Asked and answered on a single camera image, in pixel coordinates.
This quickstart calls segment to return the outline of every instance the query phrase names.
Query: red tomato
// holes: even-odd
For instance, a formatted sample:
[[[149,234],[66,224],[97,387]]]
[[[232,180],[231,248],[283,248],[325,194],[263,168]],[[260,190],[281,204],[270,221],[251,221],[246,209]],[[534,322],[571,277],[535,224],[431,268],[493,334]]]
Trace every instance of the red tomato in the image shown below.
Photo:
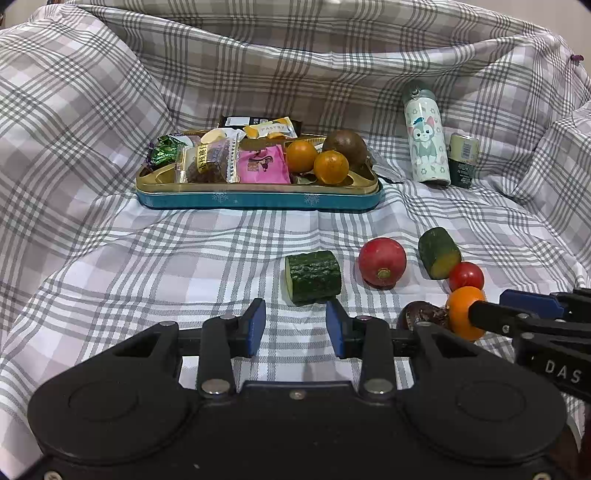
[[[359,252],[363,279],[376,287],[393,287],[406,270],[406,252],[391,238],[374,238]]]
[[[449,274],[449,287],[456,291],[462,287],[484,287],[484,273],[478,265],[471,262],[459,262]]]

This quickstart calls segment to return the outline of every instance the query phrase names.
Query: cherry tomato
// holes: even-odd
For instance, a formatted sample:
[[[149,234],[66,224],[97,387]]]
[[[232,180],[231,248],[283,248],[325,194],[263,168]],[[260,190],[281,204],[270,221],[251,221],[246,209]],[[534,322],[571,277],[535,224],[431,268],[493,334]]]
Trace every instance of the cherry tomato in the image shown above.
[[[484,288],[484,273],[478,265],[471,262],[459,262],[449,274],[449,287],[456,291],[462,287]]]

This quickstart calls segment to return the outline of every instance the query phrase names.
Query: orange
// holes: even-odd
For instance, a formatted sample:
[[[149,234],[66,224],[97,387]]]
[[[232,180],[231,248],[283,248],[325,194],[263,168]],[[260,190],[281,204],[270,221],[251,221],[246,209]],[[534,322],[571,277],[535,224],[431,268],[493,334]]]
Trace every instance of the orange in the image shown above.
[[[476,287],[462,287],[453,291],[446,303],[453,333],[471,342],[484,335],[484,330],[472,326],[468,319],[468,309],[477,300],[486,301],[482,290]]]
[[[314,160],[318,152],[310,142],[306,140],[293,141],[285,151],[287,168],[292,173],[305,173],[314,168]]]
[[[322,183],[337,185],[341,183],[349,173],[347,158],[335,150],[322,152],[314,160],[314,175]]]

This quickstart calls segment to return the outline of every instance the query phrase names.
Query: gray plaid fabric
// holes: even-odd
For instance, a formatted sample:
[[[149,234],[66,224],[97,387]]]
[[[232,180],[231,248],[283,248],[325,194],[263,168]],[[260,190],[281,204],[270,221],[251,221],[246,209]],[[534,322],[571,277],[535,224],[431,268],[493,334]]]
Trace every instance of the gray plaid fabric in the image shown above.
[[[506,288],[591,286],[591,85],[540,27],[454,2],[113,0],[44,7],[0,32],[0,52],[0,468],[10,476],[39,455],[33,391],[162,320],[196,327],[263,297],[267,329],[259,355],[235,362],[238,382],[356,381],[359,362],[333,356],[324,307],[289,302],[289,254],[333,251],[345,309],[392,323],[410,301],[446,301],[416,250],[434,226],[483,268],[490,301]],[[401,88],[418,77],[446,134],[480,139],[470,190],[410,180]],[[150,140],[232,113],[357,130],[397,183],[366,213],[137,202]],[[367,288],[355,264],[376,236],[407,252],[392,291]],[[506,338],[479,344],[512,355]],[[183,385],[196,366],[186,359]],[[567,404],[580,427],[580,402]]]

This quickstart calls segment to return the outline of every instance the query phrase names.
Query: tray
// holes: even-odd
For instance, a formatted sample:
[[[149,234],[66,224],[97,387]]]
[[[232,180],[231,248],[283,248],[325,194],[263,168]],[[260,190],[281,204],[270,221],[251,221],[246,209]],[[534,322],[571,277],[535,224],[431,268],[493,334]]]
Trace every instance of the tray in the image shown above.
[[[186,134],[202,134],[188,131]],[[302,135],[316,145],[325,137]],[[240,143],[242,150],[257,150],[293,140],[251,140]],[[320,184],[312,172],[294,176],[294,184],[265,183],[174,183],[174,164],[150,172],[142,168],[135,179],[137,196],[143,205],[154,209],[264,208],[367,210],[382,197],[382,186],[371,170],[371,158],[365,165],[350,171],[338,185]]]

